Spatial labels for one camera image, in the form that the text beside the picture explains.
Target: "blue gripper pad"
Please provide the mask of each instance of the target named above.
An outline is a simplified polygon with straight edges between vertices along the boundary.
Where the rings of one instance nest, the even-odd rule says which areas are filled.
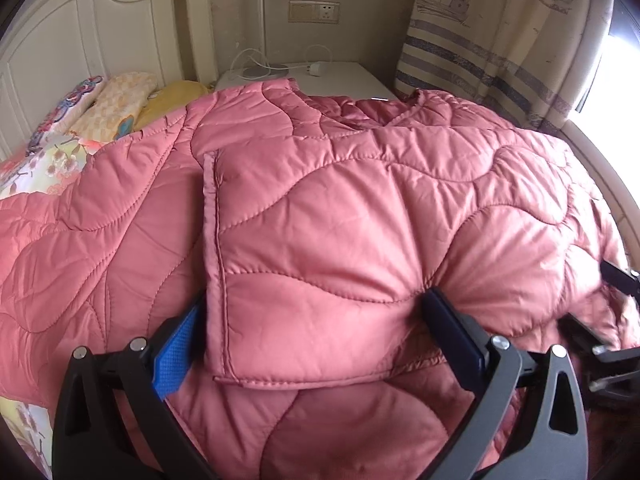
[[[161,400],[180,389],[191,367],[191,339],[198,308],[198,304],[191,308],[154,360],[153,386]]]

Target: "electrical outlet plate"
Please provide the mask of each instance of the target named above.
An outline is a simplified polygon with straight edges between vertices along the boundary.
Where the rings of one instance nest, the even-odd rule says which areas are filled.
[[[291,0],[289,21],[291,23],[338,23],[340,3],[315,2],[313,0]]]

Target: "bed post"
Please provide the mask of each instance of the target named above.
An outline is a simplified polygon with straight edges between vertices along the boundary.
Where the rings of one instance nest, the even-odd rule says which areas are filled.
[[[199,82],[209,85],[218,79],[211,0],[186,1],[196,75]]]

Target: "curtain with sailboat print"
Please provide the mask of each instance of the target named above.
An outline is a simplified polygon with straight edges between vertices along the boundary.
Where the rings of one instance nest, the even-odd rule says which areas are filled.
[[[597,66],[613,0],[416,0],[400,96],[443,89],[556,134]]]

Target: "headboard panel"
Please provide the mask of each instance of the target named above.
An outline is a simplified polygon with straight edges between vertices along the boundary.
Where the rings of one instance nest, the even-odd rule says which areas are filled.
[[[218,76],[210,0],[186,0],[198,80]],[[175,0],[37,0],[0,50],[0,160],[27,140],[66,92],[93,75],[183,79]]]

